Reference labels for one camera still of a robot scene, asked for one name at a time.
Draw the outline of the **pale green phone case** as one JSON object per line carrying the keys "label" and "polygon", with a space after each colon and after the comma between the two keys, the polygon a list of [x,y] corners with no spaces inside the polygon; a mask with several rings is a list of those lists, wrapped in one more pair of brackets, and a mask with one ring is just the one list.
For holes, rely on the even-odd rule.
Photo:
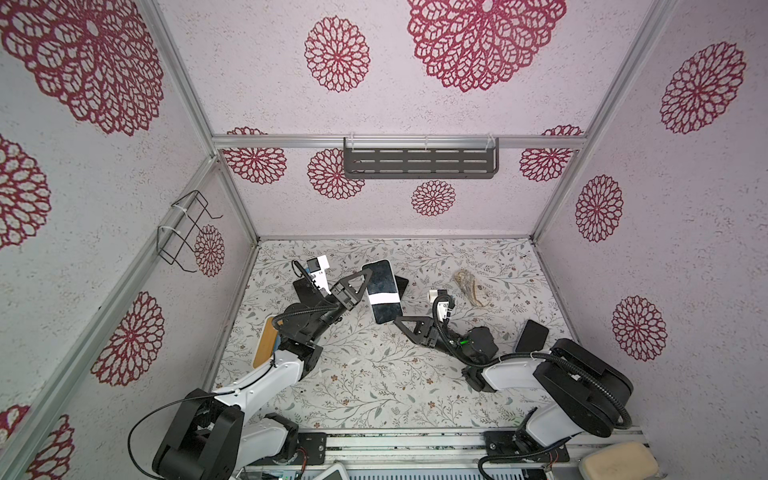
{"label": "pale green phone case", "polygon": [[377,294],[399,295],[392,265],[389,260],[377,260],[363,265],[371,273],[366,292],[369,296]]}

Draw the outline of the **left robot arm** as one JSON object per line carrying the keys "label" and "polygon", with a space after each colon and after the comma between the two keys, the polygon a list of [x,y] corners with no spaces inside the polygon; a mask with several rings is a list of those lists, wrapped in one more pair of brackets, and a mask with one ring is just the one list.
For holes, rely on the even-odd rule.
{"label": "left robot arm", "polygon": [[177,412],[152,460],[151,479],[232,479],[263,459],[287,463],[299,449],[297,423],[267,414],[250,419],[275,395],[298,383],[322,353],[317,340],[362,300],[373,273],[365,268],[338,280],[312,306],[289,305],[270,322],[279,337],[269,359],[212,392],[195,389],[173,401]]}

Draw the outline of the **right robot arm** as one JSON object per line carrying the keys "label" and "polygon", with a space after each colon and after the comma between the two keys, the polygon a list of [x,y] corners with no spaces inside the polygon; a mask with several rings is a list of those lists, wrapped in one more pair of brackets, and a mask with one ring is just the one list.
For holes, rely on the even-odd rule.
{"label": "right robot arm", "polygon": [[633,426],[629,379],[576,342],[562,338],[549,352],[499,355],[489,328],[459,334],[446,320],[398,317],[394,325],[414,344],[443,352],[464,365],[462,377],[477,392],[541,388],[550,403],[523,421],[523,434],[541,446],[580,432],[607,438]]}

